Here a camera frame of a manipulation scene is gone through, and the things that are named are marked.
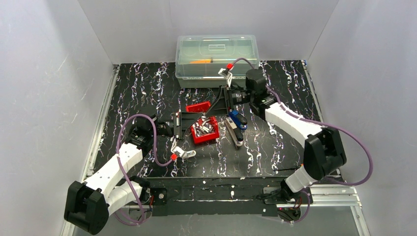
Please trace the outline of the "red plastic bin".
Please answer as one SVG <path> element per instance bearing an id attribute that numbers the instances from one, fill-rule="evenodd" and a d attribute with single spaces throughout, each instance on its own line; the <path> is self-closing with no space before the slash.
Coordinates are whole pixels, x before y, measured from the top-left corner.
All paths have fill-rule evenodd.
<path id="1" fill-rule="evenodd" d="M 188 105 L 185 107 L 187 112 L 205 113 L 211 107 L 209 101 Z M 191 126 L 191 134 L 194 144 L 199 145 L 205 142 L 217 141 L 219 138 L 219 128 L 215 117 L 202 116 Z"/>

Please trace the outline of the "blue stapler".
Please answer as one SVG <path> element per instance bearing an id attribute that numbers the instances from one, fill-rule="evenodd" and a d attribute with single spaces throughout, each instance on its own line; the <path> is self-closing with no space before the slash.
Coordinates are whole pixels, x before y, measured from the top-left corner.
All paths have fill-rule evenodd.
<path id="1" fill-rule="evenodd" d="M 239 113 L 236 110 L 232 110 L 229 112 L 229 117 L 232 119 L 232 121 L 239 129 L 247 129 L 247 119 L 241 113 Z"/>

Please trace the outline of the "black silver stapler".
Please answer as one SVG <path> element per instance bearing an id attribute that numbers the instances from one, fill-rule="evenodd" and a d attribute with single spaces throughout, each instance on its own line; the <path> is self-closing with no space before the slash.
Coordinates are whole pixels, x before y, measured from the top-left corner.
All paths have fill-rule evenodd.
<path id="1" fill-rule="evenodd" d="M 241 147 L 243 145 L 244 139 L 242 131 L 236 126 L 236 124 L 230 117 L 226 117 L 225 120 L 226 127 L 228 128 L 235 145 L 237 147 Z"/>

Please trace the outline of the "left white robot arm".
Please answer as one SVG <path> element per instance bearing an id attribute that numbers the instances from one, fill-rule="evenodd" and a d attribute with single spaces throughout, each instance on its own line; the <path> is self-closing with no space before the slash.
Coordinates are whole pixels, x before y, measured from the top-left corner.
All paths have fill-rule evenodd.
<path id="1" fill-rule="evenodd" d="M 84 182 L 73 182 L 67 192 L 64 210 L 65 221 L 91 235 L 99 233 L 111 214 L 131 201 L 136 201 L 142 216 L 131 220 L 131 225 L 147 221 L 147 215 L 139 195 L 143 186 L 132 183 L 127 175 L 148 154 L 148 145 L 122 144 L 118 139 L 115 155 L 95 174 Z"/>

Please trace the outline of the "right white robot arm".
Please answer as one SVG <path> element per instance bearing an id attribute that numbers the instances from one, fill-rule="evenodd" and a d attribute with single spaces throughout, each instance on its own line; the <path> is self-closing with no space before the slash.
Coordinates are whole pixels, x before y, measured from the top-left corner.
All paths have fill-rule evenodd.
<path id="1" fill-rule="evenodd" d="M 218 74 L 226 79 L 226 85 L 220 87 L 207 116 L 226 115 L 234 105 L 247 103 L 253 114 L 276 125 L 303 147 L 303 164 L 281 182 L 281 196 L 292 196 L 346 164 L 339 131 L 307 122 L 286 107 L 268 91 L 262 70 L 246 72 L 245 88 L 232 87 L 230 69 L 221 68 Z"/>

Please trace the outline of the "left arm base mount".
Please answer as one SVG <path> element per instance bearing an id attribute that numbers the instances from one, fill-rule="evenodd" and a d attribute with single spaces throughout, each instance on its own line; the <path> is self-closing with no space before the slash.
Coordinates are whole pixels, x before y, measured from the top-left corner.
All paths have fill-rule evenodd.
<path id="1" fill-rule="evenodd" d="M 137 193 L 143 206 L 164 206 L 168 202 L 168 189 L 165 187 L 145 188 Z"/>

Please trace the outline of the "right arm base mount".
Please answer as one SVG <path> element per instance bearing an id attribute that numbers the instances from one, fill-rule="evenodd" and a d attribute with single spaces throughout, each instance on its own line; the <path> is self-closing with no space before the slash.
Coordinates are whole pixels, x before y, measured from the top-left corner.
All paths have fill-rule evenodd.
<path id="1" fill-rule="evenodd" d="M 263 201 L 266 205 L 285 205 L 289 208 L 299 208 L 303 204 L 313 203 L 312 193 L 309 188 L 292 193 L 285 189 L 282 190 L 281 187 L 267 186 L 254 199 Z"/>

